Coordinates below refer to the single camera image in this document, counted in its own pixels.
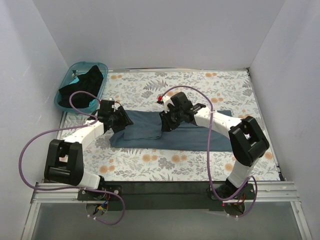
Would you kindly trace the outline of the blue-grey t shirt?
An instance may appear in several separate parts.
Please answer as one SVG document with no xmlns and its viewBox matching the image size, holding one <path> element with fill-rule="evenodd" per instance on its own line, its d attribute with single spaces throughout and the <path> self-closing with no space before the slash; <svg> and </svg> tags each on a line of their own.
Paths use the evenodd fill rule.
<svg viewBox="0 0 320 240">
<path fill-rule="evenodd" d="M 128 110 L 133 124 L 114 133 L 109 139 L 113 148 L 143 148 L 179 151 L 206 151 L 209 130 L 182 122 L 170 132 L 162 132 L 160 113 L 156 111 Z"/>
</svg>

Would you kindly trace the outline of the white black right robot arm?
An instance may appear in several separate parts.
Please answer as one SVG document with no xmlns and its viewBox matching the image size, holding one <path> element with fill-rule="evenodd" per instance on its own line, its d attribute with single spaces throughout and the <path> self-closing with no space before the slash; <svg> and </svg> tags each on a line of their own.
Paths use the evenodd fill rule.
<svg viewBox="0 0 320 240">
<path fill-rule="evenodd" d="M 215 131 L 229 139 L 236 161 L 224 184 L 211 191 L 219 200 L 237 199 L 243 195 L 256 162 L 270 147 L 256 119 L 231 117 L 204 104 L 192 104 L 183 92 L 159 96 L 157 103 L 163 106 L 159 114 L 163 132 L 171 132 L 185 122 L 208 128 L 210 133 Z"/>
</svg>

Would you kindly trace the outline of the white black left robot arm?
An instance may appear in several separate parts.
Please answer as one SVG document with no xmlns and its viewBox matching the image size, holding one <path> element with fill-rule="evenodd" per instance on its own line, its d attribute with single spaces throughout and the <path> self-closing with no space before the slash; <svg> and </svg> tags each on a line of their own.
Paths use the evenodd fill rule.
<svg viewBox="0 0 320 240">
<path fill-rule="evenodd" d="M 133 124 L 123 106 L 115 106 L 115 103 L 114 100 L 102 100 L 100 108 L 92 113 L 84 127 L 64 139 L 54 139 L 49 143 L 45 179 L 89 189 L 95 200 L 106 196 L 106 187 L 100 183 L 101 177 L 84 168 L 84 150 L 108 130 L 118 133 Z"/>
</svg>

